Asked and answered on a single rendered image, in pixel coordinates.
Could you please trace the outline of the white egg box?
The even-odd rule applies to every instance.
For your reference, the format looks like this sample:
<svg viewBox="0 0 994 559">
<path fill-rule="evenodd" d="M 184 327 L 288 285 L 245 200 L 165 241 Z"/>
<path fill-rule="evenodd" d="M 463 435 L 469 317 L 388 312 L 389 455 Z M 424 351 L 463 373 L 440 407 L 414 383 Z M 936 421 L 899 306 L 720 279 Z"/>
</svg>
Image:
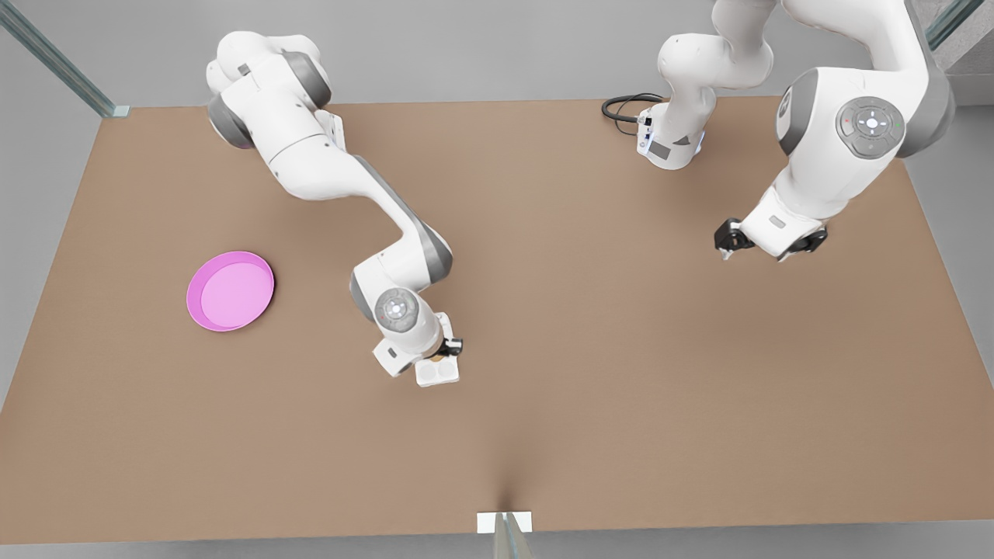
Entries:
<svg viewBox="0 0 994 559">
<path fill-rule="evenodd" d="M 432 387 L 458 382 L 457 357 L 445 357 L 440 362 L 422 359 L 415 364 L 415 381 L 420 387 Z"/>
</svg>

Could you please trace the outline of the pink round plate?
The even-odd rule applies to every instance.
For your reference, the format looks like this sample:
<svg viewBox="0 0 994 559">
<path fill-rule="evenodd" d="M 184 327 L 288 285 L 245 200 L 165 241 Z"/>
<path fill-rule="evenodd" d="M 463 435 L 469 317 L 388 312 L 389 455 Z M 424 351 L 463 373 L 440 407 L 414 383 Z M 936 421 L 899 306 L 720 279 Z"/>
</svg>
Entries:
<svg viewBox="0 0 994 559">
<path fill-rule="evenodd" d="M 189 317 L 210 332 L 233 332 L 259 318 L 275 293 L 276 276 L 266 259 L 254 252 L 224 252 L 189 280 L 186 307 Z"/>
</svg>

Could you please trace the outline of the silver frame post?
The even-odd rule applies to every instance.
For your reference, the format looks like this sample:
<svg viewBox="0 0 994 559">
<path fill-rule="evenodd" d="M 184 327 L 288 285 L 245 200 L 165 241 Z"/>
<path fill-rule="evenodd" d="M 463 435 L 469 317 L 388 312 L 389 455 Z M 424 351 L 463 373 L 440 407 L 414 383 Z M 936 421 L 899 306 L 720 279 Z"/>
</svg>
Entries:
<svg viewBox="0 0 994 559">
<path fill-rule="evenodd" d="M 479 512 L 476 523 L 478 534 L 493 535 L 493 559 L 535 559 L 526 539 L 532 512 Z"/>
<path fill-rule="evenodd" d="M 130 106 L 117 105 L 106 93 L 100 91 L 89 78 L 29 19 L 10 2 L 0 0 L 0 27 L 3 27 L 47 70 L 63 82 L 83 103 L 102 118 L 125 118 Z"/>
<path fill-rule="evenodd" d="M 952 0 L 924 31 L 927 45 L 934 52 L 969 19 L 987 0 Z"/>
</svg>

